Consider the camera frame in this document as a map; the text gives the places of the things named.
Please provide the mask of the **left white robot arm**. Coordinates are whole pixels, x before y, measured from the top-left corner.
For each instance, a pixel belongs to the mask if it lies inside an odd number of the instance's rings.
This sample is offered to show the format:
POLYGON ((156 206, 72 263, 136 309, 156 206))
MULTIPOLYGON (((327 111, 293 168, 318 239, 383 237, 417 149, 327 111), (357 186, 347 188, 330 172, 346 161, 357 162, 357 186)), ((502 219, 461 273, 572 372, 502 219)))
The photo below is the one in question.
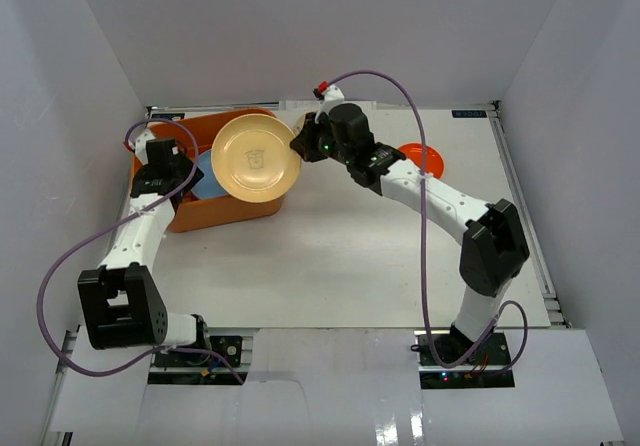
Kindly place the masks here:
POLYGON ((89 341, 98 350, 177 346, 188 364, 199 365, 209 358, 212 344, 198 332, 202 319, 169 312, 152 269, 180 204, 203 173, 175 139, 158 139, 150 131, 135 140, 135 156, 141 166, 129 197, 133 219, 118 228, 99 266, 78 279, 89 341))

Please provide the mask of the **yellow round plate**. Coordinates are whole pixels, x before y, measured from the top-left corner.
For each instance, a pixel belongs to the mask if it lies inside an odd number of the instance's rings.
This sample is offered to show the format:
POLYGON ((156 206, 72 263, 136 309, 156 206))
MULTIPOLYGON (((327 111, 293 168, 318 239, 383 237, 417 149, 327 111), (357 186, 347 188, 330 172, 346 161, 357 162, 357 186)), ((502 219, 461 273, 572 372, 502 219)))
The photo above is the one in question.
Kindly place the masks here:
POLYGON ((284 196, 296 183, 301 158, 290 148, 293 131, 279 119, 248 114, 228 122, 211 147, 218 183, 234 198, 266 203, 284 196))

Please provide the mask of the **blue round plate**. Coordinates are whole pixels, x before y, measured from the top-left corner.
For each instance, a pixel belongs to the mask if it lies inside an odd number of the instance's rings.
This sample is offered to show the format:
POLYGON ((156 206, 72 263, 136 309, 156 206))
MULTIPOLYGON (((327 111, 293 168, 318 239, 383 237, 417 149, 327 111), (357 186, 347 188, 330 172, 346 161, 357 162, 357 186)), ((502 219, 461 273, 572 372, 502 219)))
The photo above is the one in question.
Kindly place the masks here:
POLYGON ((193 186, 193 195, 198 200, 208 200, 226 196, 227 191, 220 185, 213 171, 210 149, 198 156, 196 164, 198 169, 203 173, 203 176, 193 186))

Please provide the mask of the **orange round plate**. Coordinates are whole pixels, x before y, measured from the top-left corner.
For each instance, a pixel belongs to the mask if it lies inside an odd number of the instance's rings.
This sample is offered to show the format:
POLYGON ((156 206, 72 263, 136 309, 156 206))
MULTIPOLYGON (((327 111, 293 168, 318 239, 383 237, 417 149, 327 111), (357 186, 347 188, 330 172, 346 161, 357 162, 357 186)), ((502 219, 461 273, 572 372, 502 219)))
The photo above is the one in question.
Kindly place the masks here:
MULTIPOLYGON (((421 143, 406 143, 399 147, 409 160, 411 160, 418 168, 422 166, 423 146, 421 143)), ((440 153, 428 146, 426 148, 426 172, 437 179, 441 179, 445 171, 445 162, 440 153)))

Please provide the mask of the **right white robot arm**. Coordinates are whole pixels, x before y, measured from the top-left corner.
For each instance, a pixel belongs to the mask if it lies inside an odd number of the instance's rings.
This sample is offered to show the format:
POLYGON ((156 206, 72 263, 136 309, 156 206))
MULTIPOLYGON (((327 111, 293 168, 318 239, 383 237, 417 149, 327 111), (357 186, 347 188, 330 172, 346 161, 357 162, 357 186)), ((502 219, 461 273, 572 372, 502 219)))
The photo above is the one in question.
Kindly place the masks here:
POLYGON ((486 339, 507 305, 504 294, 530 256, 516 206, 468 196, 422 172, 403 152, 376 141, 367 116, 353 103, 303 115, 290 147, 307 163, 331 159, 344 165, 356 184, 418 212, 423 225, 433 223, 455 240, 465 292, 448 337, 428 332, 428 347, 447 369, 484 357, 486 339))

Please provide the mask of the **small beige floral plate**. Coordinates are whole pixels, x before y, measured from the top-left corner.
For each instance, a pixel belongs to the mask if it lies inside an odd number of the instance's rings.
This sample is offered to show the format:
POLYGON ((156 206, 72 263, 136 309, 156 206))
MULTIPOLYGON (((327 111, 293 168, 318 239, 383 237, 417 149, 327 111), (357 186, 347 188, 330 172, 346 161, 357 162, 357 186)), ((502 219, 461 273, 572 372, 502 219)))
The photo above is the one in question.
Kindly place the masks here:
POLYGON ((301 133, 305 124, 305 120, 306 120, 306 114, 303 113, 293 124, 291 130, 295 137, 297 137, 301 133))

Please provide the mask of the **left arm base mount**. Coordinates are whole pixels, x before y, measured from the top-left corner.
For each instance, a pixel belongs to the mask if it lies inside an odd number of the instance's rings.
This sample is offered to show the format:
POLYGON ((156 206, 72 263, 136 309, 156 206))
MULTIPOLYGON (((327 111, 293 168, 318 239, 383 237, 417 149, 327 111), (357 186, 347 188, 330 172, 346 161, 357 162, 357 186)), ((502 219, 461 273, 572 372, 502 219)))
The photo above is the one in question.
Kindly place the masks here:
POLYGON ((208 335, 185 349, 193 352, 159 353, 152 357, 149 385, 164 386, 241 386, 248 375, 249 359, 241 335, 208 335))

